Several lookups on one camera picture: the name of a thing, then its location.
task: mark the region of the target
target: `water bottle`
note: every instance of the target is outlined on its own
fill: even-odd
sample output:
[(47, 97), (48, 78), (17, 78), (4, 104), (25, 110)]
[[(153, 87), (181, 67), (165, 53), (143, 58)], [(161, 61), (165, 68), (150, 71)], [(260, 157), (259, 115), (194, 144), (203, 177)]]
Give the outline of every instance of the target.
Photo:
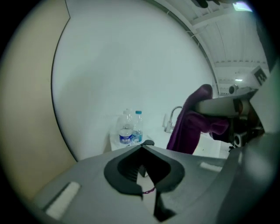
[(131, 144), (133, 121), (129, 109), (123, 112), (123, 115), (118, 119), (119, 142), (122, 144)]
[(143, 120), (142, 111), (136, 110), (135, 117), (133, 120), (133, 132), (132, 132), (133, 142), (141, 142), (143, 139)]

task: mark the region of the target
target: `beige wall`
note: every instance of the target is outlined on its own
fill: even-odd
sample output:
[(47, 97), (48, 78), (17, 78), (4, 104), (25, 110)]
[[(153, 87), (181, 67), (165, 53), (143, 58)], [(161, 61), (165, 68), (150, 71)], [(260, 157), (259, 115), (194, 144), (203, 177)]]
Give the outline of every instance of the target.
[(8, 177), (32, 197), (75, 163), (58, 129), (51, 69), (69, 15), (64, 0), (41, 2), (14, 34), (0, 64), (0, 148)]

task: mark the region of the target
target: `purple towel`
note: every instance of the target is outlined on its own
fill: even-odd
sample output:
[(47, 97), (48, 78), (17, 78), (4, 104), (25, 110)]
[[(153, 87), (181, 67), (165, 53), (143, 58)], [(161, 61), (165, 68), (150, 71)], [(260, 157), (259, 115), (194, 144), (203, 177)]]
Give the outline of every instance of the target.
[(193, 154), (200, 140), (201, 132), (221, 135), (226, 131), (229, 125), (226, 119), (204, 117), (191, 111), (197, 102), (212, 99), (212, 97), (211, 85), (204, 84), (187, 98), (177, 118), (167, 149)]

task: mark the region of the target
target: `faucet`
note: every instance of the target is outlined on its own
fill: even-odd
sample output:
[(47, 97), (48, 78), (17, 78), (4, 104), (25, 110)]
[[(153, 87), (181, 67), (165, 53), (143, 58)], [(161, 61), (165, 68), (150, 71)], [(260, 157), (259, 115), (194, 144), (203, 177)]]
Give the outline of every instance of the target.
[(174, 107), (172, 112), (171, 112), (171, 115), (170, 115), (170, 118), (169, 118), (169, 121), (167, 122), (167, 126), (166, 126), (166, 129), (165, 129), (165, 132), (167, 133), (171, 133), (171, 130), (174, 129), (174, 126), (172, 126), (172, 117), (173, 117), (173, 113), (176, 109), (178, 108), (183, 108), (181, 106), (178, 106), (178, 107)]

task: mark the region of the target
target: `ceiling light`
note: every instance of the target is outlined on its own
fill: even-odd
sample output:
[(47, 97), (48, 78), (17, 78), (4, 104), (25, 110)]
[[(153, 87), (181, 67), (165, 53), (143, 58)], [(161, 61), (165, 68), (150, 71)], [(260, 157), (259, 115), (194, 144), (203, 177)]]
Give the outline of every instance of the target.
[(248, 11), (253, 12), (253, 10), (245, 2), (233, 3), (233, 7), (236, 11)]

